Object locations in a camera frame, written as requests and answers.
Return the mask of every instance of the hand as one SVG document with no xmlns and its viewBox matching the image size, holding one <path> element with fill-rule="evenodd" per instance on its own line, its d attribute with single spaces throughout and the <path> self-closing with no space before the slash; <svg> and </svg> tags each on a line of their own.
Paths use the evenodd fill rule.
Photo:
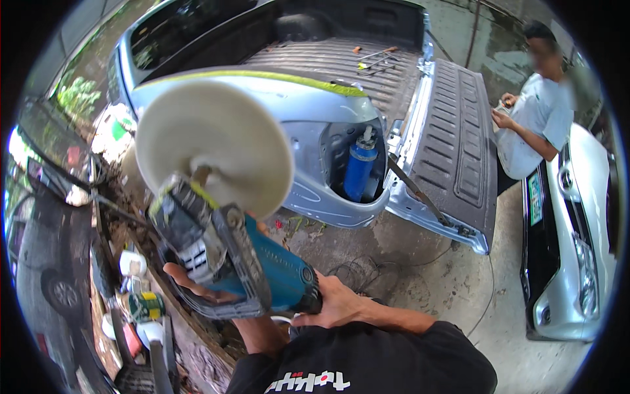
<svg viewBox="0 0 630 394">
<path fill-rule="evenodd" d="M 319 291 L 323 298 L 318 315 L 300 315 L 291 321 L 294 327 L 316 325 L 324 328 L 342 326 L 357 321 L 370 303 L 369 298 L 361 297 L 341 283 L 336 276 L 324 276 L 315 270 L 319 281 Z"/>
<path fill-rule="evenodd" d="M 492 108 L 490 116 L 492 116 L 492 120 L 495 121 L 499 129 L 512 129 L 514 126 L 514 120 L 512 120 L 512 118 L 510 118 L 506 113 L 499 112 Z"/>
<path fill-rule="evenodd" d="M 257 222 L 256 228 L 258 231 L 263 233 L 265 236 L 269 236 L 269 228 L 265 223 Z M 200 284 L 194 283 L 190 280 L 188 275 L 186 274 L 186 270 L 184 267 L 175 264 L 175 263 L 166 263 L 163 268 L 164 272 L 169 274 L 175 283 L 180 285 L 181 287 L 185 287 L 193 292 L 194 295 L 207 298 L 216 303 L 224 303 L 228 301 L 234 301 L 239 297 L 225 292 L 225 291 L 214 291 L 203 287 Z"/>
<path fill-rule="evenodd" d="M 508 108 L 514 106 L 514 104 L 516 104 L 516 100 L 518 100 L 518 96 L 511 93 L 504 93 L 503 96 L 501 96 L 501 101 L 504 101 Z"/>
</svg>

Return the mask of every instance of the angle grinder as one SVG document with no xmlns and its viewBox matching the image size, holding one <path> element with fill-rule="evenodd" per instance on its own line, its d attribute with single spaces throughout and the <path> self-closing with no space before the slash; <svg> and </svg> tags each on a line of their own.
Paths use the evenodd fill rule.
<svg viewBox="0 0 630 394">
<path fill-rule="evenodd" d="M 313 268 L 249 215 L 275 212 L 294 171 L 283 130 L 257 101 L 225 83 L 179 84 L 143 111 L 135 143 L 155 195 L 147 215 L 163 264 L 181 265 L 216 294 L 196 296 L 173 281 L 194 310 L 220 320 L 321 311 Z"/>
</svg>

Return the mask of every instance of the silver pickup truck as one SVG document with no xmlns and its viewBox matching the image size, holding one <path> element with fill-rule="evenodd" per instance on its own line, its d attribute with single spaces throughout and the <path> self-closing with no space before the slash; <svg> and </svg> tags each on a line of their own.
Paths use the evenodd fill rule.
<svg viewBox="0 0 630 394">
<path fill-rule="evenodd" d="M 289 137 L 296 170 L 284 207 L 350 229 L 387 210 L 487 254 L 496 212 L 490 104 L 480 74 L 432 60 L 429 28 L 425 10 L 405 1 L 165 1 L 117 43 L 108 97 L 138 121 L 180 81 L 230 83 L 266 106 Z M 366 58 L 367 69 L 358 68 L 359 58 L 393 46 L 386 62 Z M 365 94 L 288 84 L 287 75 Z M 367 125 L 378 156 L 353 202 L 343 193 L 348 151 Z M 388 154 L 446 223 L 389 170 Z"/>
</svg>

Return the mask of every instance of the license plate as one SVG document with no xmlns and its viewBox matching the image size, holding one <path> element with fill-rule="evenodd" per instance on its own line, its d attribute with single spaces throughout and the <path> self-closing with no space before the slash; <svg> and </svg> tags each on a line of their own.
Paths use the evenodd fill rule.
<svg viewBox="0 0 630 394">
<path fill-rule="evenodd" d="M 538 173 L 533 174 L 528 180 L 529 185 L 529 217 L 533 226 L 542 219 L 542 192 Z"/>
</svg>

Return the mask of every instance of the polishing pad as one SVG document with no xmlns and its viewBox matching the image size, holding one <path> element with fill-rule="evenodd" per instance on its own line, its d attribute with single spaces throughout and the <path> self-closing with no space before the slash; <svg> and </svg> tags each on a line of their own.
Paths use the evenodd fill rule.
<svg viewBox="0 0 630 394">
<path fill-rule="evenodd" d="M 204 189 L 257 219 L 289 194 L 294 161 L 278 122 L 245 92 L 215 81 L 187 81 L 160 94 L 135 135 L 140 173 L 154 194 L 172 173 L 208 166 Z"/>
</svg>

